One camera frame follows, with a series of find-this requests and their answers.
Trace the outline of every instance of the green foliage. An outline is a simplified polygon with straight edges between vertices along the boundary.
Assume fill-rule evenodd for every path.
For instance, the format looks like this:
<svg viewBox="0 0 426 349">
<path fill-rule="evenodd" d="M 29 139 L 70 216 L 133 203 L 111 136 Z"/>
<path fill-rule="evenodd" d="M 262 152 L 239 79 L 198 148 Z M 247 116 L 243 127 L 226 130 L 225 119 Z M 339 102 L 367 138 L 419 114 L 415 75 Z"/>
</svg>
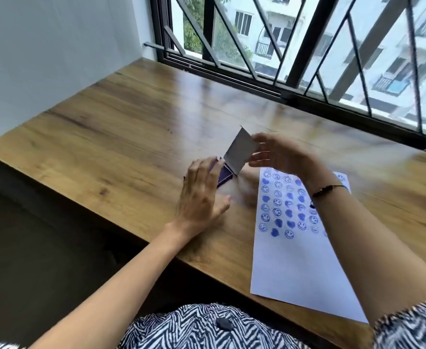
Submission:
<svg viewBox="0 0 426 349">
<path fill-rule="evenodd" d="M 221 0 L 223 4 L 226 4 L 229 1 L 230 0 Z M 203 30 L 203 12 L 205 0 L 184 0 L 184 2 L 200 28 Z M 248 58 L 251 58 L 253 53 L 247 46 L 243 47 Z M 202 53 L 203 51 L 203 44 L 200 41 L 198 35 L 193 30 L 193 27 L 186 16 L 184 16 L 184 48 L 196 53 Z M 240 53 L 237 50 L 231 35 L 227 31 L 226 26 L 220 20 L 219 16 L 215 22 L 213 49 L 220 60 L 239 66 L 244 65 L 244 60 L 240 56 Z"/>
</svg>

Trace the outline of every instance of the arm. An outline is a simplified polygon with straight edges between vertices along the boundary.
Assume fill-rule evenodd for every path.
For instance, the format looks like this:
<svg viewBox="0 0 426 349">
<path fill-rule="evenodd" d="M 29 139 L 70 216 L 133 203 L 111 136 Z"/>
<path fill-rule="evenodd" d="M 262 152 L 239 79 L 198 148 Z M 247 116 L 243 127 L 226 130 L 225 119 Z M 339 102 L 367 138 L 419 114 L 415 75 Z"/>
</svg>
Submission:
<svg viewBox="0 0 426 349">
<path fill-rule="evenodd" d="M 262 142 L 252 167 L 272 166 L 300 177 L 311 196 L 339 185 L 337 177 L 295 142 L 256 134 Z M 382 315 L 426 301 L 426 263 L 379 222 L 345 188 L 313 199 L 332 248 L 373 326 Z"/>
<path fill-rule="evenodd" d="M 224 162 L 216 157 L 191 164 L 179 202 L 179 217 L 92 296 L 41 336 L 31 349 L 115 348 L 160 274 L 194 236 L 223 214 L 230 197 L 214 206 Z"/>
</svg>

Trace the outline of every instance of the white paper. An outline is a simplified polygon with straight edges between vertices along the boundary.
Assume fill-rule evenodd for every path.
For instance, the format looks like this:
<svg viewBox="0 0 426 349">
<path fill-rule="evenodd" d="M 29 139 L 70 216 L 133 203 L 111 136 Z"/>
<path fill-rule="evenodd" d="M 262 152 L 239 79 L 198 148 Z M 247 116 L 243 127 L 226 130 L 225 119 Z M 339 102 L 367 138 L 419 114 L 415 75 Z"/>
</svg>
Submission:
<svg viewBox="0 0 426 349">
<path fill-rule="evenodd" d="M 367 323 L 310 202 L 297 176 L 260 170 L 250 292 Z"/>
</svg>

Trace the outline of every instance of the zebra print clothing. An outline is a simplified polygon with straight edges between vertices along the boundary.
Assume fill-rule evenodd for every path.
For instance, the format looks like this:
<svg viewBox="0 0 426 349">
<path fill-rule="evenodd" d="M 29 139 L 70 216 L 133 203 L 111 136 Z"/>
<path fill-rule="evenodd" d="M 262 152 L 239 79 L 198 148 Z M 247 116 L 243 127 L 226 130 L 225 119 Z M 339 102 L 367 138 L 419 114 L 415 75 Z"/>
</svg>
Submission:
<svg viewBox="0 0 426 349">
<path fill-rule="evenodd" d="M 374 327 L 373 349 L 426 349 L 426 302 L 383 316 Z M 19 349 L 0 343 L 0 349 Z M 117 349 L 289 348 L 309 349 L 239 309 L 219 304 L 186 305 L 133 322 Z"/>
</svg>

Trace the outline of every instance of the wooden table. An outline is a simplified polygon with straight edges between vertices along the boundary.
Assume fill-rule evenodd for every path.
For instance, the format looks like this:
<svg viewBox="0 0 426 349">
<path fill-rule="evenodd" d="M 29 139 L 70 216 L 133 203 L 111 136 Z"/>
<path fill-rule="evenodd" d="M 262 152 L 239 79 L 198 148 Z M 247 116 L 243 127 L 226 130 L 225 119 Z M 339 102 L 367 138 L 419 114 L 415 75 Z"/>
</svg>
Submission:
<svg viewBox="0 0 426 349">
<path fill-rule="evenodd" d="M 0 137 L 0 160 L 150 241 L 174 215 L 192 159 L 223 155 L 244 125 L 280 131 L 349 175 L 353 194 L 426 261 L 426 152 L 141 59 Z M 344 348 L 368 325 L 250 294 L 256 186 L 181 260 Z"/>
</svg>

